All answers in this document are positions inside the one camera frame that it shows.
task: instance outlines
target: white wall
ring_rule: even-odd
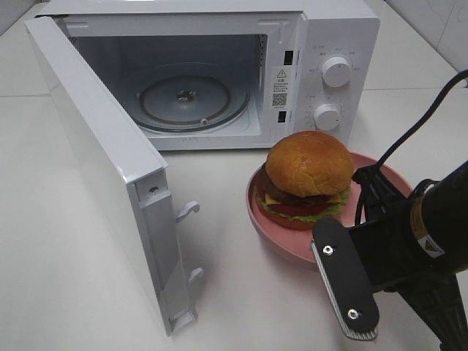
[[[457,71],[468,69],[468,0],[387,0]]]
[[[40,0],[0,0],[0,34]]]

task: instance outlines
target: sesame-free bun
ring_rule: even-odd
[[[310,230],[315,226],[315,222],[302,222],[298,219],[290,220],[287,217],[280,216],[279,214],[274,214],[265,210],[258,200],[258,197],[255,199],[257,201],[258,209],[263,216],[270,219],[272,222],[275,222],[282,227],[295,229],[295,230]]]
[[[354,164],[339,140],[323,132],[305,131],[280,140],[270,150],[265,169],[278,189],[306,197],[345,190]]]

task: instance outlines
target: cheese slice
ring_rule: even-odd
[[[272,199],[268,193],[265,193],[265,203],[267,205],[274,205],[276,203],[280,203],[279,201],[276,201],[275,199]]]
[[[341,201],[341,196],[339,196],[339,192],[337,192],[335,195],[331,195],[327,203],[339,203]]]

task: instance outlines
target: top bun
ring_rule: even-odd
[[[352,156],[336,138],[317,131],[280,140],[268,154],[266,173],[283,192],[299,197],[334,195],[354,173]]]

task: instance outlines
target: yellow warning label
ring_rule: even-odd
[[[286,73],[284,72],[284,69],[279,71],[278,75],[276,76],[277,78],[287,78]]]
[[[423,221],[423,198],[418,198],[415,203],[412,204],[411,214],[409,215],[411,221],[411,229],[416,237],[416,240],[420,240],[428,235],[428,231]]]
[[[445,253],[444,249],[437,245],[434,239],[429,235],[426,225],[424,224],[422,197],[418,198],[415,203],[412,204],[409,221],[411,222],[411,229],[413,235],[416,237],[416,241],[426,254],[432,258],[437,258]]]

